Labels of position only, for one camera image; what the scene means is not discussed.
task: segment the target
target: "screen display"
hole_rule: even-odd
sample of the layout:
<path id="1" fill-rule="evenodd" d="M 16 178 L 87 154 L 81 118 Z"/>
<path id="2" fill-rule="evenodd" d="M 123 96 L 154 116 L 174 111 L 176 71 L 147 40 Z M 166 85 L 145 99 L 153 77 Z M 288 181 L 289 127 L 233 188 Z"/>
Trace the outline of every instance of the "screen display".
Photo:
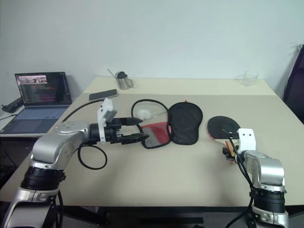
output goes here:
<path id="1" fill-rule="evenodd" d="M 72 103 L 64 72 L 16 74 L 25 105 L 69 105 Z"/>

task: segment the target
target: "smartphone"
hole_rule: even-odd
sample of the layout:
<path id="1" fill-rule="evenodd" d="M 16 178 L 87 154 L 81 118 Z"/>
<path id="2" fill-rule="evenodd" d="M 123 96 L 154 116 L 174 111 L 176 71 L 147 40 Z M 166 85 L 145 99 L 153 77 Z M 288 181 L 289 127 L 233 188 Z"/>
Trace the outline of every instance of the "smartphone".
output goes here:
<path id="1" fill-rule="evenodd" d="M 95 94 L 90 94 L 89 100 L 97 100 L 97 99 L 103 99 L 103 98 L 109 98 L 109 97 L 114 97 L 117 96 L 117 90 L 116 89 L 111 89 L 108 91 L 103 91 Z"/>

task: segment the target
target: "clear glass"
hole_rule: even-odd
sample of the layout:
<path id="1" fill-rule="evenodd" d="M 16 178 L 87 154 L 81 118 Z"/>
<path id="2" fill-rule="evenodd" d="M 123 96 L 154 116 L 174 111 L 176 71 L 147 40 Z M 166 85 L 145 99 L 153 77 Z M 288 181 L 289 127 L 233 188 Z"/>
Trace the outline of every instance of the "clear glass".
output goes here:
<path id="1" fill-rule="evenodd" d="M 257 71 L 245 71 L 243 75 L 242 84 L 244 86 L 252 86 L 257 82 L 258 72 Z"/>

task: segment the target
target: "table tennis paddle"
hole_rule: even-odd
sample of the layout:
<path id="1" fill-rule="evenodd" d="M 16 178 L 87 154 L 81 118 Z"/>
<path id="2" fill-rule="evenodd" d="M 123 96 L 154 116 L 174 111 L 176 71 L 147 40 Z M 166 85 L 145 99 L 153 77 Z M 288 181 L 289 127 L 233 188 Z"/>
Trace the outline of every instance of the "table tennis paddle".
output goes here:
<path id="1" fill-rule="evenodd" d="M 235 145 L 238 145 L 238 133 L 240 128 L 238 123 L 226 116 L 215 116 L 209 119 L 207 123 L 207 131 L 211 139 L 228 147 L 232 157 L 235 156 L 233 147 L 229 141 L 228 136 L 223 133 L 223 129 L 230 134 L 230 138 Z"/>

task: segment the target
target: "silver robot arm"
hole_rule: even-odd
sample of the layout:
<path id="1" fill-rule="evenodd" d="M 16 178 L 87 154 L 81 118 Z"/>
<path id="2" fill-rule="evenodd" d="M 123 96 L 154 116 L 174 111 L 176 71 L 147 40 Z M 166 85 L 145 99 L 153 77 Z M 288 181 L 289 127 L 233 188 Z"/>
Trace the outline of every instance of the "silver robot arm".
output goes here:
<path id="1" fill-rule="evenodd" d="M 148 137 L 142 133 L 126 136 L 121 134 L 122 125 L 139 124 L 141 120 L 114 118 L 116 113 L 112 101 L 105 99 L 102 108 L 98 110 L 98 123 L 63 122 L 52 132 L 39 138 L 34 144 L 29 168 L 1 227 L 53 227 L 57 216 L 54 213 L 54 199 L 60 182 L 66 178 L 64 169 L 73 153 L 83 143 L 96 144 L 102 141 L 129 144 Z"/>
<path id="2" fill-rule="evenodd" d="M 273 159 L 256 150 L 256 140 L 252 129 L 240 128 L 239 149 L 248 173 L 252 174 L 250 196 L 254 199 L 252 213 L 256 227 L 288 228 L 288 213 L 285 211 L 284 169 L 278 159 Z"/>

